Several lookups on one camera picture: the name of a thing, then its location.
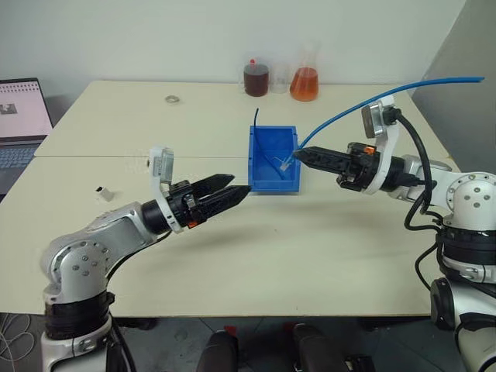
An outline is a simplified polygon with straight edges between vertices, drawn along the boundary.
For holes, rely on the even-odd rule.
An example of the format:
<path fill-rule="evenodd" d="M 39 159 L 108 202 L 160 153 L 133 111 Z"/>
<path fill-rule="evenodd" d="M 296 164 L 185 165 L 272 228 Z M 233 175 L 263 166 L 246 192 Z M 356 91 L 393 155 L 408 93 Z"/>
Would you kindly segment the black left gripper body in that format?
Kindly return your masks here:
<path fill-rule="evenodd" d="M 200 202 L 200 198 L 206 196 L 206 191 L 200 181 L 177 182 L 169 187 L 168 193 L 167 203 L 181 228 L 192 229 L 207 221 Z"/>

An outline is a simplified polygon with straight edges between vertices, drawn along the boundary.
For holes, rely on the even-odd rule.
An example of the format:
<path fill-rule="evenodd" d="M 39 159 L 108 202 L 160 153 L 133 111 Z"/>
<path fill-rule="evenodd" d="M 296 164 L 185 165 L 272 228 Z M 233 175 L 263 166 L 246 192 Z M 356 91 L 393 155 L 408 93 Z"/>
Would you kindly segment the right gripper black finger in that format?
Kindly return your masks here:
<path fill-rule="evenodd" d="M 349 161 L 350 155 L 318 146 L 301 149 L 301 161 Z"/>
<path fill-rule="evenodd" d="M 293 156 L 311 169 L 325 171 L 333 174 L 343 173 L 349 165 L 349 159 L 347 157 L 335 155 L 293 152 Z"/>

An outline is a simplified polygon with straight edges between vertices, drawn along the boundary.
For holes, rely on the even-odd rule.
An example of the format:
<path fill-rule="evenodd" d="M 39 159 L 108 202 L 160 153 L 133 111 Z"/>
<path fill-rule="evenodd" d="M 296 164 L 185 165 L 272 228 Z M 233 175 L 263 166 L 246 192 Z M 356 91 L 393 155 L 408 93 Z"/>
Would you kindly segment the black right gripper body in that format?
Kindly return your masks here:
<path fill-rule="evenodd" d="M 350 162 L 337 177 L 336 182 L 341 188 L 363 191 L 377 173 L 377 148 L 373 145 L 353 142 L 348 144 L 346 153 L 350 156 Z"/>

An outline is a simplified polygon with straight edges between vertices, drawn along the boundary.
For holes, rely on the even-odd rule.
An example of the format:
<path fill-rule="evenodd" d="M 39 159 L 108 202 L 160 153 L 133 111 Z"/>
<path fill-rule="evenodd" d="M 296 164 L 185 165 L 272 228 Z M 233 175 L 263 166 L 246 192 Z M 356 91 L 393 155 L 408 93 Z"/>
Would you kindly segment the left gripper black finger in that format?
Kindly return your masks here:
<path fill-rule="evenodd" d="M 212 195 L 225 188 L 235 178 L 232 174 L 214 174 L 192 184 L 194 195 Z"/>
<path fill-rule="evenodd" d="M 237 206 L 249 193 L 249 185 L 232 185 L 202 198 L 199 209 L 205 218 L 211 218 Z"/>

